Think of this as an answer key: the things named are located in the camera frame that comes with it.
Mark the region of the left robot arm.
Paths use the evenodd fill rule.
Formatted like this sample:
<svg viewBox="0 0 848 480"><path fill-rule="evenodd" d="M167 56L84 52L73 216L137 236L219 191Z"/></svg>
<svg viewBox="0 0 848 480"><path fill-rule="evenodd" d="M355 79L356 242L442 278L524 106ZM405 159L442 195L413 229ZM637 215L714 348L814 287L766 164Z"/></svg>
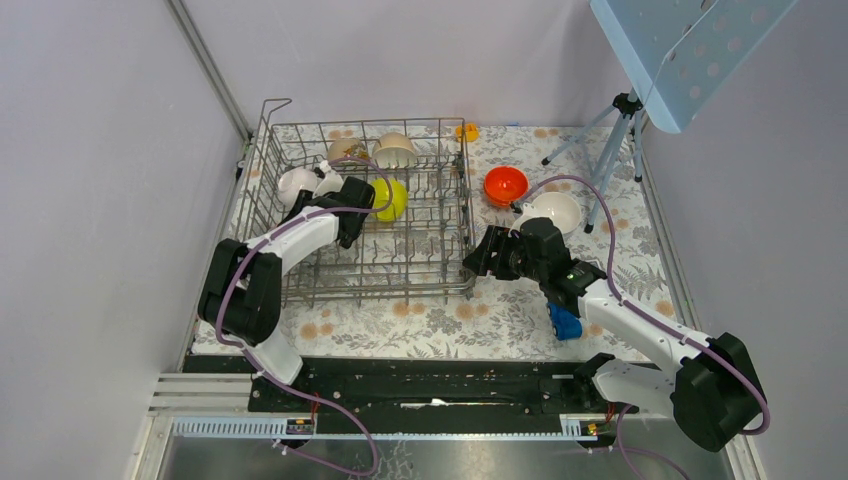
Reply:
<svg viewBox="0 0 848 480"><path fill-rule="evenodd" d="M283 277L325 246L351 247L375 198L374 187L358 178L321 195L303 190L276 228L246 242L226 238L215 247L198 316L215 328L219 343L239 348L274 382L272 398L285 410L304 407L311 387L298 376L301 355L278 329Z"/></svg>

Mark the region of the blue toy car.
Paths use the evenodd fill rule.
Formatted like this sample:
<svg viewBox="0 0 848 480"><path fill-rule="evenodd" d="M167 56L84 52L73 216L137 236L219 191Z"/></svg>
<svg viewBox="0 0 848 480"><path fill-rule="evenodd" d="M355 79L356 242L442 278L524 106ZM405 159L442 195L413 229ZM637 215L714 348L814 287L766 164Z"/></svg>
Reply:
<svg viewBox="0 0 848 480"><path fill-rule="evenodd" d="M546 307L557 340L580 339L583 336L583 325L578 317L552 302L548 302Z"/></svg>

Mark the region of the floral tablecloth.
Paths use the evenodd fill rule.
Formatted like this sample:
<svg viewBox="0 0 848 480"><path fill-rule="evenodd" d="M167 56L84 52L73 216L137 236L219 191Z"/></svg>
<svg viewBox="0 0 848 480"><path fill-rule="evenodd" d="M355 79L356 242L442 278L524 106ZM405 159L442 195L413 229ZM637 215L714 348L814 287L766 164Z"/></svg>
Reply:
<svg viewBox="0 0 848 480"><path fill-rule="evenodd" d="M489 126L467 146L474 240L488 225L510 226L509 209L493 208L482 191L491 169L521 170L531 186L565 173L591 176L611 128L597 127L549 166L543 156L579 133L579 127ZM618 164L605 193L616 232L614 281L619 290L671 321L676 315L658 234L630 162ZM646 358L616 335L588 323L578 340L558 341L538 287L528 280L477 278L464 296L342 299L284 304L278 329L303 355L380 358L582 360L596 352L630 361Z"/></svg>

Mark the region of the orange plastic bowl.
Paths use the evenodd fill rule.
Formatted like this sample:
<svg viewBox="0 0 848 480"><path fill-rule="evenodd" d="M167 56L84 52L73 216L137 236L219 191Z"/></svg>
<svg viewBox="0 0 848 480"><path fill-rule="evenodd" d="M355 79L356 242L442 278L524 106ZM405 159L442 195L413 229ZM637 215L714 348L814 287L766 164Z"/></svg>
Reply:
<svg viewBox="0 0 848 480"><path fill-rule="evenodd" d="M487 203L497 209L511 209L518 211L522 209L522 205L519 201L507 202L506 200L488 197Z"/></svg>
<svg viewBox="0 0 848 480"><path fill-rule="evenodd" d="M483 191L486 198L513 202L520 200L528 190L529 181L526 175L511 166L495 167L483 179Z"/></svg>

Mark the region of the white ribbed ceramic bowl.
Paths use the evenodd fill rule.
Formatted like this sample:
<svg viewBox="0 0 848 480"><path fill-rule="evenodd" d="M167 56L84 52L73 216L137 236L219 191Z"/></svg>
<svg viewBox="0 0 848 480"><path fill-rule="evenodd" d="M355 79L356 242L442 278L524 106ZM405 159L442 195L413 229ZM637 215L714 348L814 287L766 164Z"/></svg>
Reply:
<svg viewBox="0 0 848 480"><path fill-rule="evenodd" d="M545 192L530 202L539 212L539 217L550 219L560 230L568 231L582 221L582 209L576 199L561 192Z"/></svg>

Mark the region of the light blue perforated stand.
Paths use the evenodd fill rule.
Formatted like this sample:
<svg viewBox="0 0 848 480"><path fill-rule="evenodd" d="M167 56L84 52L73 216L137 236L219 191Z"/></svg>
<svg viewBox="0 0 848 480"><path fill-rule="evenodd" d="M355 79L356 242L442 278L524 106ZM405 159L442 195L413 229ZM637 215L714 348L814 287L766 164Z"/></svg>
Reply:
<svg viewBox="0 0 848 480"><path fill-rule="evenodd" d="M644 172L642 125L679 134L794 7L791 0L590 2L631 89L591 122L616 116L591 180L607 189L618 163Z"/></svg>

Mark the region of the beige ribbed ceramic bowl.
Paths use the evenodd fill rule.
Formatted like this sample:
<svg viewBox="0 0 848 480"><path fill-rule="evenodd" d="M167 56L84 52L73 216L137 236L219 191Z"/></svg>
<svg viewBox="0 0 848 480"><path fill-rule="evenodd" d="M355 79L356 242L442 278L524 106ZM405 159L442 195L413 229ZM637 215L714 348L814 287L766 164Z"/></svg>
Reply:
<svg viewBox="0 0 848 480"><path fill-rule="evenodd" d="M407 136L389 132L376 140L371 159L380 168L406 168L416 163L417 152Z"/></svg>

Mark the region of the beige floral ceramic bowl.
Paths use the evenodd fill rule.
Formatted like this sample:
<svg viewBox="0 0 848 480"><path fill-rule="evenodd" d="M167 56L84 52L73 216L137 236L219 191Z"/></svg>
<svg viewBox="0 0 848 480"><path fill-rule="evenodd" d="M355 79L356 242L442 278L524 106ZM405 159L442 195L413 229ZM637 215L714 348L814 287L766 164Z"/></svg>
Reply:
<svg viewBox="0 0 848 480"><path fill-rule="evenodd" d="M355 138L340 138L329 147L326 159L335 161L344 158L359 158L369 160L370 155L365 144Z"/></svg>

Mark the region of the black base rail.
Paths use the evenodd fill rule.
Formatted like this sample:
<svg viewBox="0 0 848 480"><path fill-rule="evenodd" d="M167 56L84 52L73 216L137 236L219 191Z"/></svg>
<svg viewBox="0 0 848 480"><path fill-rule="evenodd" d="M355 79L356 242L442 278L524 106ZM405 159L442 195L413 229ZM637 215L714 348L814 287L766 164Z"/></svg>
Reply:
<svg viewBox="0 0 848 480"><path fill-rule="evenodd" d="M611 406L578 362L307 357L295 389L333 401L372 434L547 434L562 414Z"/></svg>

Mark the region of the small white ceramic bowl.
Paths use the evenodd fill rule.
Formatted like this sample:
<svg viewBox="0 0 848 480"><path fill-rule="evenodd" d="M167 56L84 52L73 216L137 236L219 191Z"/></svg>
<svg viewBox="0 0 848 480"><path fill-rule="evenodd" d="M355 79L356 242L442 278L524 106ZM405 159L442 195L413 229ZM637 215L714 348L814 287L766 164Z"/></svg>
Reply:
<svg viewBox="0 0 848 480"><path fill-rule="evenodd" d="M299 167L286 171L278 180L277 197L284 210L290 209L302 190L314 192L319 184L318 175L310 169Z"/></svg>

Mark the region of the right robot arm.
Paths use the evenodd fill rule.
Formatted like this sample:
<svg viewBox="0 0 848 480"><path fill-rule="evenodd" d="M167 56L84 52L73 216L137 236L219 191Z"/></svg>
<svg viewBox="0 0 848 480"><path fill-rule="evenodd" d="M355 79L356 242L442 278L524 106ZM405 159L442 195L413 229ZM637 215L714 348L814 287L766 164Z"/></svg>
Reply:
<svg viewBox="0 0 848 480"><path fill-rule="evenodd" d="M575 402L597 412L609 402L631 404L671 418L696 445L718 452L745 434L756 418L769 419L767 401L744 343L724 333L711 337L657 319L627 300L607 273L572 257L553 222L533 218L519 230L488 226L463 265L498 280L534 281L544 294L561 340L585 323L608 330L646 356L648 367L597 354L578 371Z"/></svg>

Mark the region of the yellow plastic toy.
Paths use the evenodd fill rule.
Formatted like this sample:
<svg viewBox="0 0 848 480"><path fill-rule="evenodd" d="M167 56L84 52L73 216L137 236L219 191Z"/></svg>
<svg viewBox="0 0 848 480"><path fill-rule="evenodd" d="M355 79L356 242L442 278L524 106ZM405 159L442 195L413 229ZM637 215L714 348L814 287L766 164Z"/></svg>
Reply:
<svg viewBox="0 0 848 480"><path fill-rule="evenodd" d="M464 123L455 128L455 137L460 143L475 142L479 136L478 126L474 123Z"/></svg>

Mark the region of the yellow-green plastic bowl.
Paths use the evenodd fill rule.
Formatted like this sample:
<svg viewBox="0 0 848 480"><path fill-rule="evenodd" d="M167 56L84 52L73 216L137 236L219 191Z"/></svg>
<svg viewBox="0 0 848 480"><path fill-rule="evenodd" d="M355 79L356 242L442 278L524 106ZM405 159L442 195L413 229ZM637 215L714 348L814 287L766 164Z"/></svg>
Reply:
<svg viewBox="0 0 848 480"><path fill-rule="evenodd" d="M394 178L378 178L371 186L375 192L373 208L378 209L378 212L374 213L376 219L380 222L397 220L408 204L408 193L404 185Z"/></svg>

